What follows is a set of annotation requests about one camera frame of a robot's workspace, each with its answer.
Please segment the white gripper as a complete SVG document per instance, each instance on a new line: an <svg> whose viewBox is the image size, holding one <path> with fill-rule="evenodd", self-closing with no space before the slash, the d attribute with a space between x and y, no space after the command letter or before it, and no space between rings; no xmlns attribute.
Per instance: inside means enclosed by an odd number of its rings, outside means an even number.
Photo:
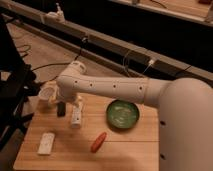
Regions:
<svg viewBox="0 0 213 171"><path fill-rule="evenodd" d="M78 106L78 95L76 92L68 92L58 88L56 92L56 99L60 102L70 103Z"/></svg>

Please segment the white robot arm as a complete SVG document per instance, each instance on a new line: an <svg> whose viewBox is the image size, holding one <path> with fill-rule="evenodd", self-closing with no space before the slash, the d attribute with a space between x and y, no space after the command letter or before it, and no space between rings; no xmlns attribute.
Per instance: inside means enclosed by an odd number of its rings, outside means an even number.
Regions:
<svg viewBox="0 0 213 171"><path fill-rule="evenodd" d="M89 93L144 104L159 116L159 171L213 171L213 87L195 78L94 77L80 61L57 78L57 98Z"/></svg>

